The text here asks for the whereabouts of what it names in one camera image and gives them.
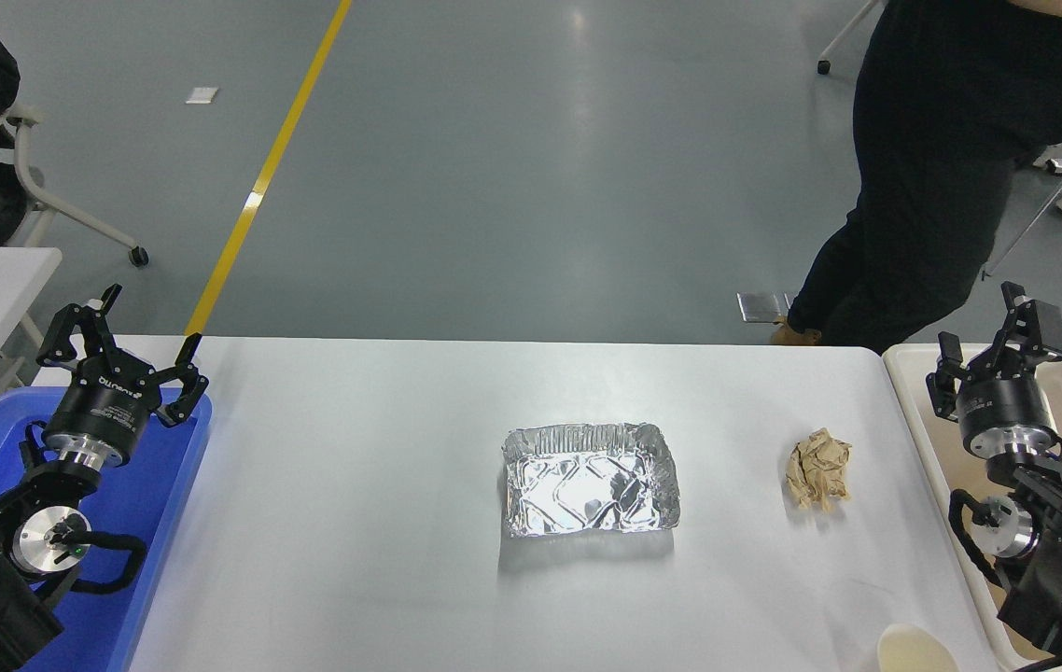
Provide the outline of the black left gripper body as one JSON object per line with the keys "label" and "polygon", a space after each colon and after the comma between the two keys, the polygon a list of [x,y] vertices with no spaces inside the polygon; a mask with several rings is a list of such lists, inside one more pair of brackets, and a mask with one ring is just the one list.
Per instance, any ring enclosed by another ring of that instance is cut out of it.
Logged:
{"label": "black left gripper body", "polygon": [[104,443],[112,460],[129,460],[145,433],[148,417],[161,404],[159,391],[138,387],[150,374],[147,363],[108,365],[84,360],[72,374],[56,412],[44,428],[44,445],[65,451],[78,440]]}

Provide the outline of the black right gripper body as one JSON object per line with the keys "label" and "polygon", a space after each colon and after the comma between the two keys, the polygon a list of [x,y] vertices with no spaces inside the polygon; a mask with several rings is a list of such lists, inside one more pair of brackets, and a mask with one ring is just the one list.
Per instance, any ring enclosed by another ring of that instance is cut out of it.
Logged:
{"label": "black right gripper body", "polygon": [[1055,430],[1037,378],[1027,374],[962,383],[957,392],[957,423],[963,438],[995,428]]}

